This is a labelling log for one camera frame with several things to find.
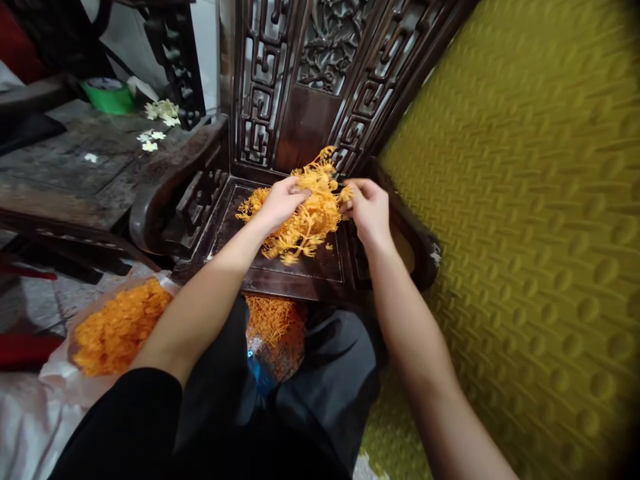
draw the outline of tape roll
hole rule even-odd
[[[82,88],[96,110],[124,115],[135,108],[128,86],[119,80],[96,77],[82,82]]]

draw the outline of black pants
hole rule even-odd
[[[298,372],[266,400],[258,397],[247,365],[248,322],[249,309],[239,297],[220,335],[189,377],[176,454],[188,449],[211,424],[218,430],[259,429],[267,440],[286,425],[350,475],[380,390],[379,369],[386,362],[376,322],[331,307],[310,313]]]

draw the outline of blue object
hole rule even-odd
[[[247,363],[255,377],[255,382],[258,386],[258,395],[262,398],[267,398],[269,392],[276,386],[276,382],[274,382],[269,369],[258,360],[253,350],[247,352]]]

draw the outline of dark wooden chair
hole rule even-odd
[[[434,68],[472,0],[242,0],[221,4],[222,114],[177,154],[149,166],[130,230],[189,280],[243,226],[242,200],[307,164],[326,145],[341,182],[369,175],[390,195],[391,222],[413,249],[412,278],[435,279],[439,245],[404,206],[375,158]],[[332,250],[293,266],[259,253],[243,291],[358,303],[371,288],[351,222]]]

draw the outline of yellow padded wall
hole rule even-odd
[[[381,156],[439,236],[426,295],[521,478],[604,478],[640,387],[640,17],[483,0]],[[428,478],[387,372],[363,449]]]

